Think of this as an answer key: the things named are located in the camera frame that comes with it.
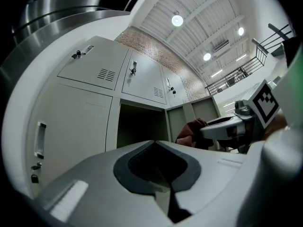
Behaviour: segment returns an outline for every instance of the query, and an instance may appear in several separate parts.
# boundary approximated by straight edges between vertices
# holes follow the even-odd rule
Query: locker door
[[[48,96],[33,121],[36,139],[27,146],[30,182],[31,166],[42,163],[42,168],[34,171],[39,179],[31,184],[34,195],[82,160],[105,152],[112,97],[60,84],[55,84]],[[37,157],[37,144],[43,159]]]
[[[58,77],[114,90],[128,47],[101,37],[87,43],[81,57],[71,57]]]
[[[123,93],[166,104],[160,65],[132,52],[123,84]]]
[[[162,69],[166,82],[166,90],[169,95],[170,106],[174,107],[187,103],[187,95],[183,87],[181,78],[176,73],[172,72],[164,66],[162,67]],[[173,91],[170,90],[172,87],[174,87],[174,90],[176,91],[175,94],[173,94]]]

